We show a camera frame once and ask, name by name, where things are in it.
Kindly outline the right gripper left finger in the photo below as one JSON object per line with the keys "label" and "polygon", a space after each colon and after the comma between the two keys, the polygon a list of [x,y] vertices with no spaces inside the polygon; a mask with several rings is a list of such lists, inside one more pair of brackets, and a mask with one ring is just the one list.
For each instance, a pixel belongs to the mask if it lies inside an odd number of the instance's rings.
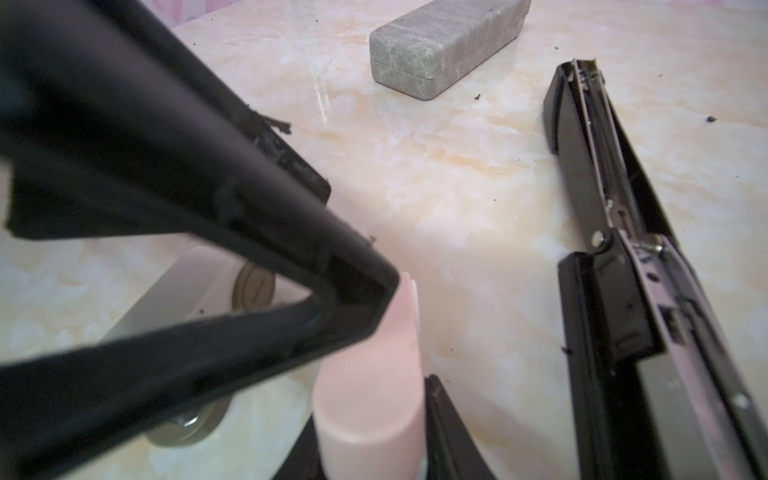
{"label": "right gripper left finger", "polygon": [[326,480],[311,415],[273,480]]}

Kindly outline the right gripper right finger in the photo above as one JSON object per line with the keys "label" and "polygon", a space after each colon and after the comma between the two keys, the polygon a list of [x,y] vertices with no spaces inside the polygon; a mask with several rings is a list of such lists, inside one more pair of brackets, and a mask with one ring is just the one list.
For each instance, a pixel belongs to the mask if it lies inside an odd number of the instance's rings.
{"label": "right gripper right finger", "polygon": [[437,375],[425,379],[427,479],[495,480]]}

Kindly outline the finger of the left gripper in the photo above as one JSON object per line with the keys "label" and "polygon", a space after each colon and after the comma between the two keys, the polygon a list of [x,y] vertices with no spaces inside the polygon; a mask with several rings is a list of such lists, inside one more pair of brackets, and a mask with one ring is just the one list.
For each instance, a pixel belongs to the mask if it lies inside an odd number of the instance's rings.
{"label": "finger of the left gripper", "polygon": [[137,1],[1,5],[7,227],[25,240],[190,233],[304,286],[1,369],[1,475],[49,479],[195,407],[369,337],[395,268],[322,178]]}

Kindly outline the black stapler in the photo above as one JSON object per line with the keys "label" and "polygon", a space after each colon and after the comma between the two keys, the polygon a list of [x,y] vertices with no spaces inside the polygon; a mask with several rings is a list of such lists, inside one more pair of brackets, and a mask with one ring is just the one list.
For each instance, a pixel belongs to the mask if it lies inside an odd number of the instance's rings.
{"label": "black stapler", "polygon": [[558,265],[580,474],[763,479],[767,429],[593,60],[543,103],[585,249]]}

